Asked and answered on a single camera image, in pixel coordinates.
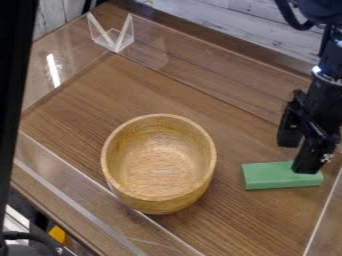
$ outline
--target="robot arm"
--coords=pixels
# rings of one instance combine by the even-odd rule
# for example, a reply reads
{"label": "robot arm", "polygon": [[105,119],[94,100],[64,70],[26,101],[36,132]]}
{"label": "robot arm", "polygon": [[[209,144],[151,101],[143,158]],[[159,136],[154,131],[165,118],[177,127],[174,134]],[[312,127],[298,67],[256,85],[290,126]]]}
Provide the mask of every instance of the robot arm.
{"label": "robot arm", "polygon": [[292,1],[308,17],[300,23],[286,0],[276,0],[289,24],[309,30],[314,24],[326,24],[318,66],[313,68],[313,82],[308,92],[294,91],[282,116],[278,145],[298,147],[305,141],[293,164],[298,173],[314,174],[330,161],[341,142],[342,124],[342,1]]}

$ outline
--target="green sponge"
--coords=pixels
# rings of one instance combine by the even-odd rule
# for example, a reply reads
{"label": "green sponge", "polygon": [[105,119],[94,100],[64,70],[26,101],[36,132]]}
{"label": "green sponge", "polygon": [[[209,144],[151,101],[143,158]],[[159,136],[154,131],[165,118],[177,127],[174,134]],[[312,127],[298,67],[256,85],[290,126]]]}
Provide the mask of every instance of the green sponge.
{"label": "green sponge", "polygon": [[293,161],[243,164],[242,174],[246,190],[320,186],[324,182],[317,174],[298,174],[292,170]]}

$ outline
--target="bowl rim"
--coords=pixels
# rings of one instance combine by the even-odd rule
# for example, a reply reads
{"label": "bowl rim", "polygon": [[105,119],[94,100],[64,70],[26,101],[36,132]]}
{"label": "bowl rim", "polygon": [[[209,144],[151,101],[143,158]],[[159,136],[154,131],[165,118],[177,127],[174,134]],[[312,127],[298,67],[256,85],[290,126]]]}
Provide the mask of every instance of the bowl rim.
{"label": "bowl rim", "polygon": [[[149,197],[146,195],[142,195],[139,193],[134,193],[131,191],[129,191],[121,183],[117,182],[117,180],[114,179],[111,173],[110,173],[110,168],[107,167],[107,151],[109,151],[109,147],[110,144],[115,138],[115,136],[118,135],[118,133],[133,123],[143,120],[143,119],[150,119],[150,118],[155,118],[155,117],[167,117],[167,118],[174,118],[178,119],[186,123],[189,123],[195,129],[199,130],[201,134],[203,135],[206,141],[209,142],[209,147],[210,147],[210,165],[207,168],[207,172],[202,178],[201,181],[198,181],[197,183],[194,183],[194,185],[185,190],[183,192],[179,192],[178,194],[174,195],[167,195],[167,196],[159,196],[159,197]],[[109,136],[103,148],[102,148],[102,156],[101,156],[101,162],[102,162],[102,170],[107,179],[107,182],[111,183],[111,185],[114,186],[114,188],[117,190],[119,190],[121,193],[123,193],[125,195],[130,196],[131,198],[143,200],[143,201],[150,201],[150,202],[157,202],[157,201],[166,201],[166,200],[173,200],[177,199],[179,197],[183,197],[189,194],[191,194],[194,191],[197,191],[205,184],[206,182],[211,179],[213,174],[214,174],[214,169],[215,169],[215,165],[217,165],[217,148],[215,148],[215,144],[214,141],[209,135],[209,133],[206,132],[205,128],[197,124],[191,119],[179,116],[179,115],[174,115],[174,114],[150,114],[150,115],[143,115],[143,116],[138,116],[133,119],[130,119],[127,122],[125,122],[122,125],[118,126],[118,128],[114,130],[114,132],[111,133],[111,135]]]}

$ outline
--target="wooden bowl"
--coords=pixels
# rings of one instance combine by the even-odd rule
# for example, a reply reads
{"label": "wooden bowl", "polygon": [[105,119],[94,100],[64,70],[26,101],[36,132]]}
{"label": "wooden bowl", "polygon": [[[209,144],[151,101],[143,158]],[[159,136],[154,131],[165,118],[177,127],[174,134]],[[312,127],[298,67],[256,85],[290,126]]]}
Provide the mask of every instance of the wooden bowl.
{"label": "wooden bowl", "polygon": [[205,129],[170,114],[126,122],[102,151],[111,190],[131,208],[149,214],[175,212],[199,199],[215,163],[215,145]]}

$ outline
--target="acrylic corner bracket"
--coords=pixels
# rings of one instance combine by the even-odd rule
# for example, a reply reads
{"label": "acrylic corner bracket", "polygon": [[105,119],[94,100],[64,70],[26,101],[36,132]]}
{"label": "acrylic corner bracket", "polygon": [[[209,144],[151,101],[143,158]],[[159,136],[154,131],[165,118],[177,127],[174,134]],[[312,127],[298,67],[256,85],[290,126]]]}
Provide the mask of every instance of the acrylic corner bracket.
{"label": "acrylic corner bracket", "polygon": [[111,28],[106,31],[91,13],[87,14],[91,38],[97,44],[110,51],[121,52],[134,42],[133,15],[129,14],[122,31]]}

